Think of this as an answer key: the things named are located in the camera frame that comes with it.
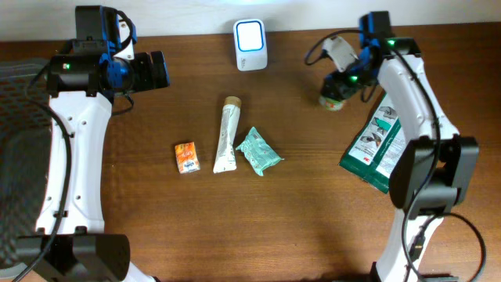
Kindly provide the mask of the green lid jar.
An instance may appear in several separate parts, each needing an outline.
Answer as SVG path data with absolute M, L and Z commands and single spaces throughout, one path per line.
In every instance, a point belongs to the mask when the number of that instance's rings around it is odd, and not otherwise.
M 319 104 L 328 111 L 339 111 L 345 104 L 345 99 L 334 92 L 321 93 Z

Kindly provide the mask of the green 3M wipes packet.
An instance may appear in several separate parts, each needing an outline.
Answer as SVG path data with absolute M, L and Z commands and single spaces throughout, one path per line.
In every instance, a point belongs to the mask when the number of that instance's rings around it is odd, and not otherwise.
M 385 94 L 355 137 L 339 165 L 382 193 L 406 147 L 405 135 L 395 107 Z

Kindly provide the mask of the small orange box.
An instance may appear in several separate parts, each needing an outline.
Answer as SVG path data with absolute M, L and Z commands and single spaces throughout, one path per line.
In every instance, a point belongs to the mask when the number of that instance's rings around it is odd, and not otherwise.
M 175 157 L 180 174 L 200 170 L 200 162 L 196 154 L 196 146 L 194 142 L 175 145 Z

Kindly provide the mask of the white tube with tan cap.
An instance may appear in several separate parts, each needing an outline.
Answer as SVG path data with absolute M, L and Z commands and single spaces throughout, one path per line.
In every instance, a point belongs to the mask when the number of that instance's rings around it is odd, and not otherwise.
M 218 138 L 218 149 L 214 160 L 213 173 L 236 170 L 233 143 L 240 119 L 241 99 L 236 96 L 225 98 Z

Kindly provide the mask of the mint green small packet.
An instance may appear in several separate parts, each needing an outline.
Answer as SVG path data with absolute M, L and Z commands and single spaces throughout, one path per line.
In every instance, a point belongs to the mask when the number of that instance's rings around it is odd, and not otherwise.
M 264 175 L 264 170 L 277 165 L 283 159 L 266 143 L 255 127 L 247 133 L 244 141 L 236 147 L 237 151 L 243 153 L 254 172 Z

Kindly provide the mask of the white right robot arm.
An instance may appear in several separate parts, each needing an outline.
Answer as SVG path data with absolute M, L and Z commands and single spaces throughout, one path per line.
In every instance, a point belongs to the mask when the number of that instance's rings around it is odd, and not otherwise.
M 367 86 L 379 85 L 405 136 L 405 149 L 389 177 L 395 219 L 382 256 L 368 281 L 454 281 L 450 274 L 424 275 L 419 265 L 438 226 L 461 204 L 478 161 L 479 145 L 460 135 L 440 107 L 413 38 L 399 38 L 387 11 L 359 20 L 361 52 L 335 31 L 318 41 L 320 58 L 336 69 L 323 82 L 321 97 L 343 103 Z

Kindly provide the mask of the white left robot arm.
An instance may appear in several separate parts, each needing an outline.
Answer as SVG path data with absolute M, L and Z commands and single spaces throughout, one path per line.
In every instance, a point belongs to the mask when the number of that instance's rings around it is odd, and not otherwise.
M 107 234 L 101 205 L 103 145 L 117 96 L 169 86 L 160 51 L 137 53 L 135 25 L 118 9 L 79 5 L 76 36 L 42 68 L 52 122 L 45 199 L 35 232 L 16 253 L 48 281 L 148 281 L 128 238 Z

